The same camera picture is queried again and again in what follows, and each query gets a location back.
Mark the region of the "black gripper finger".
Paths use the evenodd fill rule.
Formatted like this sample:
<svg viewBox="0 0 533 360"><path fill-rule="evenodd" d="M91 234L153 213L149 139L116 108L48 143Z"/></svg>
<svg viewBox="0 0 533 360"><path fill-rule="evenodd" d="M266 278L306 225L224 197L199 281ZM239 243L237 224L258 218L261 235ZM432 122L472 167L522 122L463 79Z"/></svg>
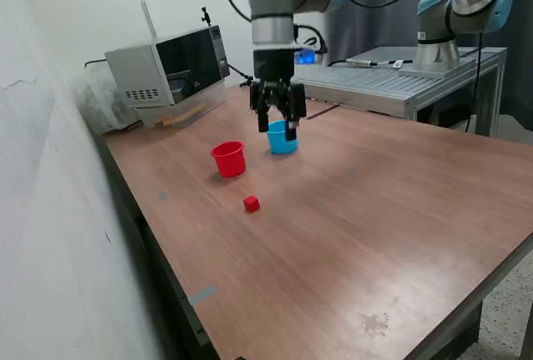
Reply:
<svg viewBox="0 0 533 360"><path fill-rule="evenodd" d="M287 141L296 140L300 119L306 117L306 92L301 83L282 84L278 93L278 110L285 118Z"/></svg>
<svg viewBox="0 0 533 360"><path fill-rule="evenodd" d="M250 86L250 109L257 115L257 126L260 133L268 131L268 112L273 104L272 86L265 81L253 81Z"/></svg>

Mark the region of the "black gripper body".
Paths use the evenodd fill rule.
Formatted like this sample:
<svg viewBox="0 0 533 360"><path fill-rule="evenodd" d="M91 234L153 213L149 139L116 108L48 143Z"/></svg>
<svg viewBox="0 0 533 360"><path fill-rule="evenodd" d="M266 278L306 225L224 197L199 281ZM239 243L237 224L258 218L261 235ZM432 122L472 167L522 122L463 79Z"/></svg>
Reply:
<svg viewBox="0 0 533 360"><path fill-rule="evenodd" d="M294 50L274 49L253 52L254 83L284 83L294 76Z"/></svg>

